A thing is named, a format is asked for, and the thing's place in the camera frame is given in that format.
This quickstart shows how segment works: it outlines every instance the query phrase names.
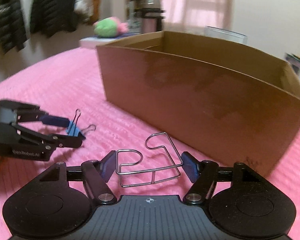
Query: green and pink plush toy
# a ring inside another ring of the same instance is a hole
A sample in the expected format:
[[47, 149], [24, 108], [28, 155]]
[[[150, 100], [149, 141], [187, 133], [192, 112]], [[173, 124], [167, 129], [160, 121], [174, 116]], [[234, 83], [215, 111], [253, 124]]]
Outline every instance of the green and pink plush toy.
[[117, 17], [110, 17], [95, 22], [94, 34], [100, 38], [114, 38], [129, 31], [128, 23], [122, 23]]

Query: pink blanket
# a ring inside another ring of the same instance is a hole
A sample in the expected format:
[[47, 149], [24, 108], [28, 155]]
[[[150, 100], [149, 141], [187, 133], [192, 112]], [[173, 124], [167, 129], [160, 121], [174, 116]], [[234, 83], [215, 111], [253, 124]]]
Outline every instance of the pink blanket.
[[[83, 146], [72, 150], [58, 148], [49, 162], [34, 162], [17, 159], [5, 159], [0, 163], [0, 240], [8, 239], [11, 234], [2, 218], [2, 205], [5, 200], [40, 172], [58, 161], [68, 166], [80, 165], [90, 159], [101, 159], [110, 150], [133, 148], [144, 153], [145, 158], [135, 170], [149, 167], [161, 167], [168, 164], [161, 151], [148, 151], [144, 148], [145, 139], [157, 130], [141, 120], [111, 105], [105, 99], [98, 68], [96, 52], [91, 49], [77, 48], [43, 60], [26, 70], [0, 83], [0, 99], [9, 98], [38, 104], [50, 114], [74, 117], [75, 110], [81, 109], [78, 121], [80, 128], [96, 124], [97, 130], [90, 132]], [[28, 127], [45, 133], [56, 132], [56, 128], [39, 123], [28, 124]], [[174, 140], [179, 152], [189, 151], [197, 159], [208, 157], [189, 146]], [[151, 145], [166, 144], [164, 137], [154, 139]], [[121, 161], [135, 162], [138, 157], [127, 154]], [[157, 185], [121, 188], [116, 174], [109, 181], [109, 187], [117, 195], [173, 195], [181, 197], [187, 192], [191, 183], [183, 170], [181, 177]], [[157, 179], [167, 174], [158, 173]], [[149, 176], [130, 177], [125, 183], [138, 183], [149, 180]], [[300, 240], [300, 132], [290, 149], [278, 166], [269, 176], [269, 181], [288, 195], [297, 207], [297, 217], [289, 236]], [[70, 183], [78, 190], [84, 191], [82, 183]]]

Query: cardboard box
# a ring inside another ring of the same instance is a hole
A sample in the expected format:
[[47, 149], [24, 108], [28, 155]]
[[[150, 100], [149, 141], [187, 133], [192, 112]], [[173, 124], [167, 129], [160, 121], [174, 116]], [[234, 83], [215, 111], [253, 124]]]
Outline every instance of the cardboard box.
[[260, 50], [165, 31], [97, 51], [108, 101], [223, 164], [266, 176], [300, 128], [297, 76]]

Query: pink curtain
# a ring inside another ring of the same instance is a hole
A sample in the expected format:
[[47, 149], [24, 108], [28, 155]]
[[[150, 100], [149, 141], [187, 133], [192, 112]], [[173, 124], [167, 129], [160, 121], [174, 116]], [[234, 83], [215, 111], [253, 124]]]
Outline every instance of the pink curtain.
[[230, 28], [232, 0], [161, 0], [165, 29], [202, 33], [205, 26]]

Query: black jacket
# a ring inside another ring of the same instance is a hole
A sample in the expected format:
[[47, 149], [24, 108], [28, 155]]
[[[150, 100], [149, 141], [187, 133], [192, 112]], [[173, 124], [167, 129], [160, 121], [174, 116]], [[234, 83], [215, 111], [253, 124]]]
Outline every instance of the black jacket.
[[41, 31], [51, 37], [58, 31], [73, 32], [77, 29], [77, 15], [74, 13], [75, 0], [33, 0], [30, 32]]
[[27, 40], [20, 0], [0, 0], [0, 45], [4, 53]]

